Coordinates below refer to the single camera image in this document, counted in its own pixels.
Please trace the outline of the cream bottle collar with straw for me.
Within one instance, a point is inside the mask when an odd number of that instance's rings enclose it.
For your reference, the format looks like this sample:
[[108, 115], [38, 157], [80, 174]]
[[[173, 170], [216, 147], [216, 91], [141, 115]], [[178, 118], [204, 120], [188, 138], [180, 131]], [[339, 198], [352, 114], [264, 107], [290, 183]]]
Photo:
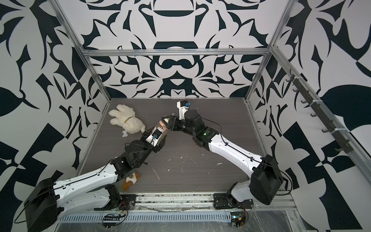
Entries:
[[167, 127], [169, 125], [169, 121], [172, 119], [172, 116], [174, 116], [174, 113], [171, 115], [163, 116], [161, 118], [161, 122]]

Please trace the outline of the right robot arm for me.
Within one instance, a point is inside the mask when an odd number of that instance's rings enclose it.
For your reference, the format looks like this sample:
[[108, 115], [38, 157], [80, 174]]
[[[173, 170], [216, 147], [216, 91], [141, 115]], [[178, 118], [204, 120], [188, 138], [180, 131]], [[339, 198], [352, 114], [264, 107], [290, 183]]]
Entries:
[[227, 159], [248, 176], [247, 181], [235, 183], [227, 191], [226, 197], [230, 205], [242, 204], [250, 199], [270, 205], [277, 196], [284, 179], [273, 156], [263, 157], [234, 144], [221, 130], [205, 125], [204, 118], [196, 110], [185, 112], [183, 118], [175, 115], [163, 117], [162, 122], [171, 131], [181, 131], [192, 136], [199, 147]]

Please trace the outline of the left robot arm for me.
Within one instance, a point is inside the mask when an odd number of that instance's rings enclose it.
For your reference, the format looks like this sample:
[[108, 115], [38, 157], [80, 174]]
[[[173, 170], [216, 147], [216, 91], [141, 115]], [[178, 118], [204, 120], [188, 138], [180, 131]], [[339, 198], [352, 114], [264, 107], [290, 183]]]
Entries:
[[142, 138], [125, 146], [124, 153], [89, 173], [53, 181], [40, 181], [24, 204], [29, 232], [41, 232], [58, 219], [90, 208], [109, 210], [117, 207], [121, 196], [114, 185], [134, 175], [152, 152], [165, 145], [167, 130], [160, 125], [146, 130]]

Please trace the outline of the white plush dog toy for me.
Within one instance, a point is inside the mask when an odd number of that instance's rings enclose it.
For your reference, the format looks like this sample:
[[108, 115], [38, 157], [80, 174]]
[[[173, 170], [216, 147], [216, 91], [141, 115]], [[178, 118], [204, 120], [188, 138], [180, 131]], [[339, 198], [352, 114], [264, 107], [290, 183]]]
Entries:
[[136, 117], [134, 109], [129, 106], [118, 104], [116, 109], [110, 110], [108, 114], [113, 117], [110, 124], [120, 126], [123, 129], [123, 138], [128, 137], [128, 134], [143, 133], [146, 130], [145, 124]]

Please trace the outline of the small brown white plush toy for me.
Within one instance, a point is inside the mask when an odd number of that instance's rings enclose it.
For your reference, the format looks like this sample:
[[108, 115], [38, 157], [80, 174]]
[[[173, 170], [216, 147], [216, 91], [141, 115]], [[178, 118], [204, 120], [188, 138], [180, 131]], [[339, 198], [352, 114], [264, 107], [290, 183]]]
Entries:
[[140, 173], [134, 173], [132, 175], [129, 175], [127, 178], [122, 180], [122, 190], [127, 191], [131, 186], [136, 184], [139, 178], [141, 178]]

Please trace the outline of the left electronics board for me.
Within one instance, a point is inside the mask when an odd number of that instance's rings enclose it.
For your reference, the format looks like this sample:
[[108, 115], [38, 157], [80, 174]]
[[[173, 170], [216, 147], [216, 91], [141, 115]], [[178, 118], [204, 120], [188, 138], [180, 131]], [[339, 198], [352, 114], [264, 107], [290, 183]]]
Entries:
[[126, 219], [126, 215], [108, 214], [103, 217], [101, 224], [105, 228], [111, 228], [120, 225]]

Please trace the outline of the electronics board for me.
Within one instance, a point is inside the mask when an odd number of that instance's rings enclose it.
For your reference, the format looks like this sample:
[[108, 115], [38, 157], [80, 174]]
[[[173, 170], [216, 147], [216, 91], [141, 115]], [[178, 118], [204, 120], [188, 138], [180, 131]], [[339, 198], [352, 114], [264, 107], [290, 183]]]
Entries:
[[108, 214], [103, 217], [101, 224], [105, 228], [111, 228], [120, 225], [126, 219], [126, 215]]
[[249, 219], [249, 215], [246, 211], [231, 212], [231, 225], [233, 227], [243, 226]]

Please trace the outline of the right electronics board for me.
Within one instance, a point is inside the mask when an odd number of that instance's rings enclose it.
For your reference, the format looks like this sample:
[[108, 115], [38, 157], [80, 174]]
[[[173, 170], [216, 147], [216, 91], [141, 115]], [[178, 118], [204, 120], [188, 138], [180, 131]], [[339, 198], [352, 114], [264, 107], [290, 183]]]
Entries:
[[246, 211], [231, 212], [231, 225], [233, 227], [243, 226], [249, 219], [249, 215]]

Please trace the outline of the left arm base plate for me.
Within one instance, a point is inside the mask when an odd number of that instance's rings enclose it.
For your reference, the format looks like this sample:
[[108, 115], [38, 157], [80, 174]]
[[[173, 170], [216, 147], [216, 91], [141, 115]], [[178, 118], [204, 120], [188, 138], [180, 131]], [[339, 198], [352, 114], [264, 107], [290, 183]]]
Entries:
[[101, 208], [94, 208], [94, 211], [107, 211], [107, 210], [129, 210], [136, 205], [136, 194], [121, 194], [120, 196], [109, 197], [107, 205]]

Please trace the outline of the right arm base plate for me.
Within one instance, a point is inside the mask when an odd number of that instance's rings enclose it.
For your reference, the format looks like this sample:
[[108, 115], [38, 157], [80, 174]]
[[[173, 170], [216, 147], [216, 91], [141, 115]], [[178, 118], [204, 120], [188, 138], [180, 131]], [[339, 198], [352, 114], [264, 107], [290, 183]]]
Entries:
[[238, 202], [232, 197], [231, 194], [227, 194], [227, 193], [214, 193], [213, 198], [214, 198], [213, 207], [217, 210], [252, 209], [252, 206], [254, 204], [252, 199], [248, 199], [243, 202]]

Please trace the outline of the black wall hook rack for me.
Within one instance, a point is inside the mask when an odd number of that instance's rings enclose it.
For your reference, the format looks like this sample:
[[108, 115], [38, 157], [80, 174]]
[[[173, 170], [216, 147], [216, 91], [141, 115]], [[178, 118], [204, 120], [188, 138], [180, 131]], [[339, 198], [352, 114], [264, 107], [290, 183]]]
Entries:
[[326, 104], [316, 93], [314, 93], [302, 76], [295, 76], [292, 71], [289, 72], [289, 75], [290, 78], [287, 81], [291, 82], [296, 87], [294, 92], [299, 92], [304, 98], [301, 103], [308, 105], [314, 111], [314, 113], [311, 114], [311, 117], [319, 118], [325, 126], [325, 129], [323, 129], [322, 132], [330, 133], [338, 143], [339, 147], [335, 150], [337, 152], [343, 151], [345, 153], [352, 152], [354, 149], [351, 146], [349, 136], [346, 134], [347, 129], [340, 125], [340, 122], [335, 119], [334, 114], [330, 112]]

